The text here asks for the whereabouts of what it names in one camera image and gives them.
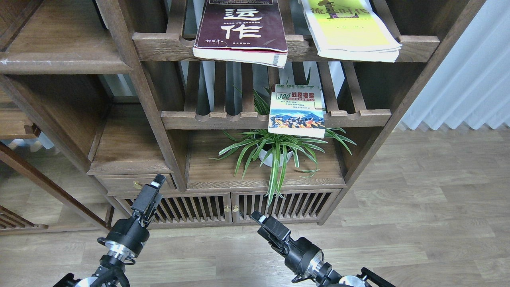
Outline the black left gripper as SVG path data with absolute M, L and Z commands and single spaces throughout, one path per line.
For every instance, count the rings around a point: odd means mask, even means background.
M 145 184 L 131 206 L 132 218 L 118 220 L 107 236 L 98 238 L 97 242 L 104 246 L 115 242 L 127 247 L 133 253 L 132 258 L 138 257 L 149 238 L 149 231 L 138 220 L 153 219 L 162 198 L 159 190 L 165 181 L 166 177 L 158 174 L 150 184 Z

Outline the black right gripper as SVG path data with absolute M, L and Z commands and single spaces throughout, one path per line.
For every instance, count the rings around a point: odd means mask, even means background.
M 290 238 L 291 230 L 273 216 L 253 211 L 250 218 L 261 225 L 257 231 L 277 252 L 283 252 L 284 264 L 300 277 L 316 275 L 324 264 L 324 253 L 308 239 Z

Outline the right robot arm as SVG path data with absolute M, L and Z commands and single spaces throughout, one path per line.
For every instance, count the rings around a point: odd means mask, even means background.
M 379 287 L 393 286 L 365 267 L 359 275 L 340 275 L 330 263 L 324 262 L 324 253 L 319 247 L 304 237 L 292 239 L 290 229 L 273 216 L 254 211 L 250 218 L 260 224 L 257 232 L 284 257 L 286 267 L 296 275 L 293 283 L 310 279 L 318 287 L 369 287 L 370 280 Z

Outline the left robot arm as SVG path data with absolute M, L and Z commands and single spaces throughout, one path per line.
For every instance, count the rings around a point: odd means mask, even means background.
M 148 238 L 147 230 L 162 195 L 159 193 L 166 177 L 158 174 L 150 184 L 145 184 L 131 206 L 133 214 L 128 219 L 120 219 L 112 227 L 105 238 L 97 238 L 97 241 L 109 249 L 108 253 L 100 259 L 100 266 L 89 277 L 74 279 L 73 273 L 66 274 L 56 287 L 116 287 L 120 283 L 123 287 L 129 287 L 126 278 L 125 263 L 130 261 L 135 264 Z

